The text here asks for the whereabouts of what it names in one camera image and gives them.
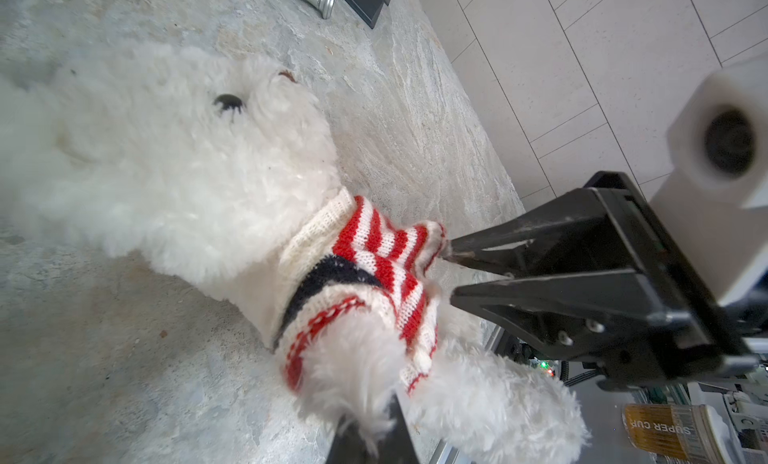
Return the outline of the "aluminium front rail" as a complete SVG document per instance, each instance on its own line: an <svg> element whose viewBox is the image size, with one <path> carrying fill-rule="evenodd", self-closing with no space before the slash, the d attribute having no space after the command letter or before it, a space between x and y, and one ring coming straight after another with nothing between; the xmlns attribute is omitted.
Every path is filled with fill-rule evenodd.
<svg viewBox="0 0 768 464"><path fill-rule="evenodd" d="M506 411L499 356L459 338L444 341L425 386L422 423L479 463L499 463Z"/></svg>

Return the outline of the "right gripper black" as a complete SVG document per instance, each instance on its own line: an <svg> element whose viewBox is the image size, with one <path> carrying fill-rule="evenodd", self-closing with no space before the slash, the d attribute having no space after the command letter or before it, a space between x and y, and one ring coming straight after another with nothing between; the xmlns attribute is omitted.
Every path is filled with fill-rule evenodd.
<svg viewBox="0 0 768 464"><path fill-rule="evenodd" d="M451 304L546 357L601 358L609 392L747 374L760 358L629 177L600 171L503 224L450 241L446 260L508 277ZM624 253L631 261L612 264Z"/></svg>

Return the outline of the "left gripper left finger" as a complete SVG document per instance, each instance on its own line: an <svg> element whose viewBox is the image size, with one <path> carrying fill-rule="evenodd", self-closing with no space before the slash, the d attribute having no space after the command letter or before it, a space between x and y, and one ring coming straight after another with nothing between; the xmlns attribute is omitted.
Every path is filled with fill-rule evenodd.
<svg viewBox="0 0 768 464"><path fill-rule="evenodd" d="M326 464L365 464L366 443L354 419L341 419L336 428Z"/></svg>

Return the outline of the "red white striped sweater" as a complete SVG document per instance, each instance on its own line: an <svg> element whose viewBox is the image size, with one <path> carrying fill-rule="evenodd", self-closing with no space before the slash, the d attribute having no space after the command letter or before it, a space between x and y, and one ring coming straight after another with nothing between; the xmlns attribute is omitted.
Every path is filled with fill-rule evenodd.
<svg viewBox="0 0 768 464"><path fill-rule="evenodd" d="M310 344L359 310L378 314L404 344L405 388L425 380L442 300L426 273L446 244L441 224L398 229L368 199L342 189L289 241L276 265L277 314L268 337L287 386L299 389Z"/></svg>

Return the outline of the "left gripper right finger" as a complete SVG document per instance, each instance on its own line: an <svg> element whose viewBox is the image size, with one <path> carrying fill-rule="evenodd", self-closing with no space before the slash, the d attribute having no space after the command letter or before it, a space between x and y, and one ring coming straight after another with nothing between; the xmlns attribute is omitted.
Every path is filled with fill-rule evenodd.
<svg viewBox="0 0 768 464"><path fill-rule="evenodd" d="M408 426L397 396L389 407L394 426L377 445L376 462L379 464L419 464Z"/></svg>

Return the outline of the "white teddy bear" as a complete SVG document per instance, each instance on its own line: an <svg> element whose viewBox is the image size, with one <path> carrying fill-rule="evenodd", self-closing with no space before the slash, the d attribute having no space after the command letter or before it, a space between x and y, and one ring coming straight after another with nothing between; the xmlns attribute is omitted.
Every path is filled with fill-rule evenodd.
<svg viewBox="0 0 768 464"><path fill-rule="evenodd" d="M231 60L131 43L74 60L45 83L1 82L1 208L10 221L30 236L112 257L137 252L154 271L234 304L282 378L268 337L276 265L342 189L317 98L264 56ZM442 298L433 361L450 338L485 348L478 321L450 308L427 273ZM575 395L544 371L499 357L506 365L499 463L577 461L589 431ZM407 390L404 366L396 334L375 312L359 310L310 344L298 390L283 381L301 415L334 427L354 419L378 453L394 426L394 396L411 423L428 429L432 367Z"/></svg>

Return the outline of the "yellow super glue package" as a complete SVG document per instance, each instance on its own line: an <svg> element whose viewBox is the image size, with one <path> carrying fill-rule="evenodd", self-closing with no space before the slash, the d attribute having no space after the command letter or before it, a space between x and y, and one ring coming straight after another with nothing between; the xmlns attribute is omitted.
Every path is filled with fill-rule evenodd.
<svg viewBox="0 0 768 464"><path fill-rule="evenodd" d="M622 421L632 445L688 463L739 463L731 433L708 405L627 404Z"/></svg>

